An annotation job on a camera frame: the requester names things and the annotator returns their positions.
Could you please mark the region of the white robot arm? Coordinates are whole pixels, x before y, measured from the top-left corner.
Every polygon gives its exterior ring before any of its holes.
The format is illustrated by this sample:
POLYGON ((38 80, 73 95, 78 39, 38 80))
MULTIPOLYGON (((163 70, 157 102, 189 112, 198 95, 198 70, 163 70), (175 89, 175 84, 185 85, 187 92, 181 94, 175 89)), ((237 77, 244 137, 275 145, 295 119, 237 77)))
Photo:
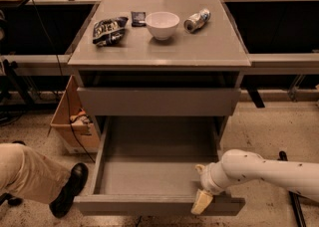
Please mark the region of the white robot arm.
POLYGON ((191 213, 200 215, 213 196, 228 187, 260 179, 313 201, 319 201, 319 164, 265 159, 240 149, 227 151, 219 162, 198 164, 201 189, 196 192, 191 213))

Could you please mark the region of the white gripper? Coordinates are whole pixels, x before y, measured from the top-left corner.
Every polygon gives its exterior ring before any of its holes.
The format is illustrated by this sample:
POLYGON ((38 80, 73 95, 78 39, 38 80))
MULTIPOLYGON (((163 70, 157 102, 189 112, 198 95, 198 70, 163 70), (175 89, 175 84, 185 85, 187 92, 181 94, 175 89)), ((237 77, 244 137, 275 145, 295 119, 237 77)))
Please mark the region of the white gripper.
POLYGON ((200 174, 200 183, 204 190, 197 190, 191 213, 200 215, 212 202, 213 195, 220 194, 229 186, 229 178, 220 163, 206 166, 197 164, 195 170, 200 174))

